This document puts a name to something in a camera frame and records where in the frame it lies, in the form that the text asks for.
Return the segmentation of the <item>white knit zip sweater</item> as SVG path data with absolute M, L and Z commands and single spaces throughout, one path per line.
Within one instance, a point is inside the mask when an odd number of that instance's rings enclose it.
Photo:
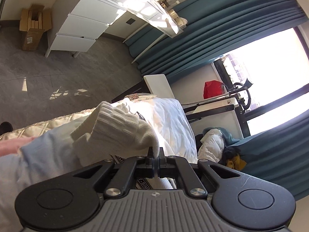
M 117 163 L 133 156 L 184 157 L 197 163 L 195 138 L 180 102 L 173 98 L 125 98 L 99 106 L 71 133 L 73 151 L 82 166 L 104 159 Z

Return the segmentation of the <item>mustard yellow garment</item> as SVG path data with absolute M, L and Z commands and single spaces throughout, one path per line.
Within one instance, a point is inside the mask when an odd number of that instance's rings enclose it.
M 246 165 L 247 163 L 239 156 L 239 154 L 236 154 L 232 159 L 226 161 L 227 167 L 237 171 L 243 170 Z

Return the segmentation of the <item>dark black garment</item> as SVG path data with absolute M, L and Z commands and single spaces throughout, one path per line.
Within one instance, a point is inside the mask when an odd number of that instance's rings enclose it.
M 238 148 L 225 147 L 222 153 L 221 164 L 227 165 L 227 161 L 232 160 L 236 156 L 240 156 L 240 150 Z

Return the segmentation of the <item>teal curtain right panel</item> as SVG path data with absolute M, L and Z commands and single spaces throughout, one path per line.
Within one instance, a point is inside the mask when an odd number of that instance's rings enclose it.
M 247 164 L 242 172 L 280 185 L 295 200 L 308 196 L 308 111 L 229 146 Z

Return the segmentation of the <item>teal curtain panel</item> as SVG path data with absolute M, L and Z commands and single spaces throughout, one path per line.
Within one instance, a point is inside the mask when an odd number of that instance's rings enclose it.
M 296 27 L 308 18 L 296 0 L 186 0 L 175 6 L 187 20 L 176 37 L 146 26 L 126 44 L 142 75 L 175 82 L 253 41 Z
M 280 185 L 295 200 L 308 196 L 308 111 L 229 146 L 247 164 L 242 172 Z

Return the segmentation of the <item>cream quilted bedspread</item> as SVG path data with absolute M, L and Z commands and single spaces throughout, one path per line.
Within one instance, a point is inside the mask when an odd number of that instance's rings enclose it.
M 135 106 L 135 103 L 152 100 L 154 98 L 157 98 L 157 96 L 148 93 L 130 94 L 125 96 L 124 99 L 112 103 L 112 106 L 120 108 L 126 113 L 137 115 L 137 112 L 140 111 L 137 110 L 137 106 Z M 90 114 L 92 114 L 94 110 L 97 109 L 97 107 L 91 109 L 85 109 L 80 112 L 68 114 L 65 116 L 56 117 L 51 120 L 37 122 L 24 128 L 9 131 L 1 135 L 1 141 L 10 140 L 14 138 L 39 137 L 54 128 L 72 122 L 75 119 L 89 116 Z

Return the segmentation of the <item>silver black tripod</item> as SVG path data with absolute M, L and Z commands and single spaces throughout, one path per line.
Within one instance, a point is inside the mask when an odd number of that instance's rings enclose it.
M 182 103 L 183 110 L 189 123 L 196 122 L 202 118 L 230 112 L 239 107 L 235 97 L 217 96 L 200 102 Z

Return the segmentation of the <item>red bag on sill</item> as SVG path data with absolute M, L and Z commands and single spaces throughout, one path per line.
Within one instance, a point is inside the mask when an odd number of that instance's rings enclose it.
M 203 98 L 211 98 L 225 93 L 225 85 L 216 80 L 207 81 L 204 84 Z

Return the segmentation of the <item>white upright panel appliance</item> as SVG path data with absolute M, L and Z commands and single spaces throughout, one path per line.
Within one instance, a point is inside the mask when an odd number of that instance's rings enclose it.
M 151 94 L 159 98 L 174 98 L 170 84 L 164 74 L 145 75 L 143 79 Z

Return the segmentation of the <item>brown cardboard box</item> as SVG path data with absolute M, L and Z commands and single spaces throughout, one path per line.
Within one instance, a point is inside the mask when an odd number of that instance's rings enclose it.
M 51 9 L 44 5 L 33 4 L 22 9 L 19 31 L 22 33 L 21 49 L 35 51 L 45 32 L 52 28 Z

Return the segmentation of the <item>teal curtain left panel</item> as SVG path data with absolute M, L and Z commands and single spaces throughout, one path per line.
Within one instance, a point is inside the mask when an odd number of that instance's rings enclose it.
M 175 6 L 187 20 L 176 37 L 146 26 L 126 44 L 142 75 L 175 82 L 253 41 L 296 27 L 308 18 L 296 0 L 186 0 Z

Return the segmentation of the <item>white dressing table with drawers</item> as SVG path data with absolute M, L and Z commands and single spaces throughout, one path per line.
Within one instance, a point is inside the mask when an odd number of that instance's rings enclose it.
M 171 38 L 188 23 L 170 7 L 169 0 L 55 0 L 45 56 L 52 51 L 71 51 L 74 57 L 87 52 L 125 12 Z

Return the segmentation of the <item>black exercise bike handlebar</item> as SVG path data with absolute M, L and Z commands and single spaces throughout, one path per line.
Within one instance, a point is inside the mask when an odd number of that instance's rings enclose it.
M 233 93 L 237 95 L 237 102 L 241 107 L 241 113 L 244 114 L 251 106 L 251 95 L 249 89 L 253 84 L 246 79 L 244 83 L 235 82 L 233 84 Z

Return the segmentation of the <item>window with dark frame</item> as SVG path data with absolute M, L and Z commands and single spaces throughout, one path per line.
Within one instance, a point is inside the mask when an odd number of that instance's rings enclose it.
M 248 79 L 251 106 L 236 114 L 243 136 L 277 127 L 308 110 L 308 37 L 302 27 L 254 41 L 214 62 L 231 87 Z

